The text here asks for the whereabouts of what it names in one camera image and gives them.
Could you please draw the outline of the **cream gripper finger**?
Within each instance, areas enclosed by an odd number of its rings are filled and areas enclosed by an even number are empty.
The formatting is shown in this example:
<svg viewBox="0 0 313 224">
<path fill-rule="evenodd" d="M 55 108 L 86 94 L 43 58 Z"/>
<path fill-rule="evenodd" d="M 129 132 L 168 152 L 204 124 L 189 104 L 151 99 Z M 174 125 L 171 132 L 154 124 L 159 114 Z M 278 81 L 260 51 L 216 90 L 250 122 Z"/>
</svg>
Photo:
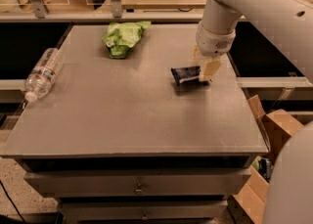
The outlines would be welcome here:
<svg viewBox="0 0 313 224">
<path fill-rule="evenodd" d="M 193 59 L 199 60 L 200 58 L 201 58 L 201 52 L 200 52 L 198 46 L 195 46 L 194 53 L 193 53 Z"/>
<path fill-rule="evenodd" d="M 219 57 L 206 57 L 200 60 L 200 76 L 201 82 L 209 81 L 212 76 L 219 70 L 222 65 L 222 61 Z"/>
</svg>

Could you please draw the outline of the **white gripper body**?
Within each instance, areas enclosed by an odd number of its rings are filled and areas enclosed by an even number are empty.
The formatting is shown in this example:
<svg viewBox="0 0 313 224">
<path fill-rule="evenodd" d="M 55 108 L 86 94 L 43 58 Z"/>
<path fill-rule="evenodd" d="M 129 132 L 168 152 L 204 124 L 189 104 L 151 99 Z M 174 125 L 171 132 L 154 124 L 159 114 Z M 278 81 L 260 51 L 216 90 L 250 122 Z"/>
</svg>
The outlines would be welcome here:
<svg viewBox="0 0 313 224">
<path fill-rule="evenodd" d="M 216 57 L 231 49 L 235 37 L 235 31 L 227 34 L 216 34 L 205 29 L 200 22 L 196 33 L 196 43 L 203 56 Z"/>
</svg>

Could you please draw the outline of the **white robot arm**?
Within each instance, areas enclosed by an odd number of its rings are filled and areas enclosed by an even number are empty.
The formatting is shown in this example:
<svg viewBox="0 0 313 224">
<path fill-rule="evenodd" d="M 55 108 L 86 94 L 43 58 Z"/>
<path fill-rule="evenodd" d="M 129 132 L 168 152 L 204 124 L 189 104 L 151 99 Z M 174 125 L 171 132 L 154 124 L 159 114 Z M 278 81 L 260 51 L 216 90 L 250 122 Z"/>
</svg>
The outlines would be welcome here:
<svg viewBox="0 0 313 224">
<path fill-rule="evenodd" d="M 196 42 L 206 57 L 227 52 L 244 16 L 305 77 L 313 79 L 313 7 L 304 0 L 207 0 Z M 267 192 L 263 224 L 313 222 L 313 122 L 280 151 Z"/>
</svg>

